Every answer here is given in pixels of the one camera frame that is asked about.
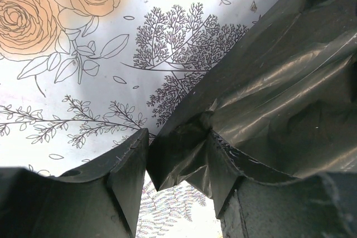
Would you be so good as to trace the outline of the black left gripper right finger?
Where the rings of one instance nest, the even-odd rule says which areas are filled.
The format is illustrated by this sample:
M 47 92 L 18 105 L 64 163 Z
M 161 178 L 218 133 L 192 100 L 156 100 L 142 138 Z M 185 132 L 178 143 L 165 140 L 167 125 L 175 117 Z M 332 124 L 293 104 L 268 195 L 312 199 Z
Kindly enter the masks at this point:
M 208 135 L 211 194 L 224 237 L 355 237 L 356 174 L 303 179 Z

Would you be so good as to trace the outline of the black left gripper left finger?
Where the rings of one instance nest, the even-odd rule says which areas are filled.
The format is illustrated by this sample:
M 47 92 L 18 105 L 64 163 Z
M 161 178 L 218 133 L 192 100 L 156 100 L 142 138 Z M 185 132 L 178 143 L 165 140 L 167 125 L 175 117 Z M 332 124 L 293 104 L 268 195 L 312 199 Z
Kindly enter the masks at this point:
M 148 130 L 58 177 L 1 169 L 2 237 L 134 237 Z

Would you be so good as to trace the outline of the black wrapping paper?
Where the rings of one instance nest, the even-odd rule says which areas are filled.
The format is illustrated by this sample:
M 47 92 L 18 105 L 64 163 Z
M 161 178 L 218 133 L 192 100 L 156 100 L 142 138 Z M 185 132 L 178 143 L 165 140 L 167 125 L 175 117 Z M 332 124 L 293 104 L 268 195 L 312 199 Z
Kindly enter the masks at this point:
M 147 162 L 157 190 L 188 181 L 211 193 L 210 131 L 292 176 L 353 171 L 356 0 L 278 0 L 157 134 Z

